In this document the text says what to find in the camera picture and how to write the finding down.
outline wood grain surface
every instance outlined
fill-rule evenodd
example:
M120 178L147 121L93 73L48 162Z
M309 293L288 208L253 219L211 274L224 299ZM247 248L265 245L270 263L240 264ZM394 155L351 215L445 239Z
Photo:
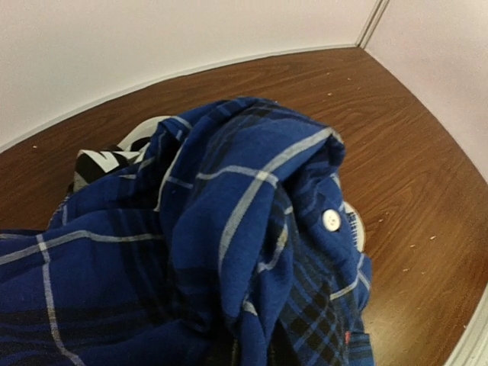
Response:
M443 364L488 281L488 186L441 124L360 49L187 75L69 118L0 155L0 227L45 228L79 149L239 95L277 100L341 133L345 197L362 215L374 263L364 322L377 364Z

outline black and white patterned cloth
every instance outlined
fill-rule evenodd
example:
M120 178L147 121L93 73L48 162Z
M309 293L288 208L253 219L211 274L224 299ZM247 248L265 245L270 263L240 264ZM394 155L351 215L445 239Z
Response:
M158 123L166 118L169 116L145 120L117 145L102 151L80 150L76 156L75 174L68 192L75 193L112 172L142 162Z

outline white partition wall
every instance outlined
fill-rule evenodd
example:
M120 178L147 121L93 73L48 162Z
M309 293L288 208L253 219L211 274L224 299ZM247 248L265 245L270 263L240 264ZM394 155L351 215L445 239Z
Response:
M488 1L390 0L366 49L488 181Z
M172 75L353 46L374 3L0 2L0 151L76 111Z

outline white button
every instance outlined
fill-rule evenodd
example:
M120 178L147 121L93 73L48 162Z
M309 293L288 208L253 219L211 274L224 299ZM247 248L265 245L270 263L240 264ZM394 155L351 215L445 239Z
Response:
M341 215L336 210L326 210L322 222L328 231L337 231L341 227Z

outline shirt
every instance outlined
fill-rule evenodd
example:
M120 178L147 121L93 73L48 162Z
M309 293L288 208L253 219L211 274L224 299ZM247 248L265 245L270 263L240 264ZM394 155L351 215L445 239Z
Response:
M374 364L344 156L331 127L265 99L159 122L48 230L0 233L0 364L198 364L224 326L241 365L264 365L277 322L302 364Z

